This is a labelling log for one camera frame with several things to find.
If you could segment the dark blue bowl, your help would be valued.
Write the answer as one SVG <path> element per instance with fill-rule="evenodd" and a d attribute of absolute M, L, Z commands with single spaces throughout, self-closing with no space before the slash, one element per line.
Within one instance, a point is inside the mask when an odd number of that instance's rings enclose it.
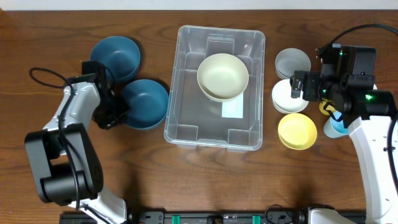
<path fill-rule="evenodd" d="M 141 51 L 131 39 L 123 36 L 111 36 L 99 41 L 90 53 L 90 60 L 101 62 L 109 71 L 108 79 L 115 83 L 133 80 L 141 65 Z"/>
<path fill-rule="evenodd" d="M 154 129 L 165 119 L 169 94 L 158 82 L 149 79 L 127 84 L 121 95 L 129 106 L 125 124 L 134 129 Z"/>

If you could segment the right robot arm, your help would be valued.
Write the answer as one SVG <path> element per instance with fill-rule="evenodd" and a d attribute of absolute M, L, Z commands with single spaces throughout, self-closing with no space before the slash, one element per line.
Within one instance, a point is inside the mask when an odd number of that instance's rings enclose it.
<path fill-rule="evenodd" d="M 366 223 L 397 223 L 397 106 L 375 89 L 376 50 L 332 44 L 317 49 L 319 72 L 296 70 L 291 97 L 324 101 L 340 112 L 358 156 L 366 196 Z"/>

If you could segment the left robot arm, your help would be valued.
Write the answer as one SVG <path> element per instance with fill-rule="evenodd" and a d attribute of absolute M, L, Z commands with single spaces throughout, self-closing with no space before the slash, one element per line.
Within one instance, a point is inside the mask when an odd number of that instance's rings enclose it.
<path fill-rule="evenodd" d="M 114 94 L 115 80 L 96 60 L 82 63 L 82 74 L 65 78 L 63 99 L 42 130 L 24 140 L 37 194 L 45 203 L 70 206 L 96 223 L 130 223 L 127 203 L 104 186 L 103 170 L 87 130 L 123 124 L 129 107 Z"/>

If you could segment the light blue plastic cup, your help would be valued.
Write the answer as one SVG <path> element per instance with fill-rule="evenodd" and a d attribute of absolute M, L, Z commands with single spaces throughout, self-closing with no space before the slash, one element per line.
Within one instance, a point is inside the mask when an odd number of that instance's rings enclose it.
<path fill-rule="evenodd" d="M 323 132 L 329 138 L 340 138 L 349 134 L 348 128 L 344 127 L 343 121 L 336 121 L 331 116 L 324 124 Z"/>

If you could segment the small grey bowl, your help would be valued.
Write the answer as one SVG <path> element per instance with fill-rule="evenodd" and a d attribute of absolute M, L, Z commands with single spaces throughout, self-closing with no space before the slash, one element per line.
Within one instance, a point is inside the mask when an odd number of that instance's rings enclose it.
<path fill-rule="evenodd" d="M 310 71 L 310 69 L 310 58 L 299 49 L 284 49 L 275 58 L 275 72 L 280 79 L 289 79 L 296 70 Z"/>

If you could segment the large cream bowl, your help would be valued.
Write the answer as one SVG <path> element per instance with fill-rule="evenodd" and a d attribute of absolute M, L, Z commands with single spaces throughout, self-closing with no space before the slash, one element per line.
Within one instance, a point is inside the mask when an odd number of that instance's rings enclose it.
<path fill-rule="evenodd" d="M 230 54 L 210 55 L 199 65 L 197 83 L 209 99 L 227 102 L 242 94 L 249 83 L 245 64 Z"/>

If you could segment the small yellow bowl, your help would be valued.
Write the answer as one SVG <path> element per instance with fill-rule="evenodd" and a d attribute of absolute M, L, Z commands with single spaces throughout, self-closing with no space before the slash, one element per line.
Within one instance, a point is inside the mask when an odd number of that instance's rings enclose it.
<path fill-rule="evenodd" d="M 285 115 L 278 124 L 278 136 L 281 143 L 293 150 L 306 150 L 317 140 L 315 123 L 304 114 Z"/>

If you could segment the small white bowl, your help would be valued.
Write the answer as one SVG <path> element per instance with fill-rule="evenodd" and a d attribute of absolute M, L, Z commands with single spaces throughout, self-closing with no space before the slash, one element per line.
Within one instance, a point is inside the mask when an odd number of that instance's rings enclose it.
<path fill-rule="evenodd" d="M 281 80 L 275 84 L 271 97 L 276 110 L 285 114 L 298 113 L 308 106 L 308 101 L 305 101 L 302 95 L 298 98 L 292 98 L 291 91 L 289 79 Z"/>

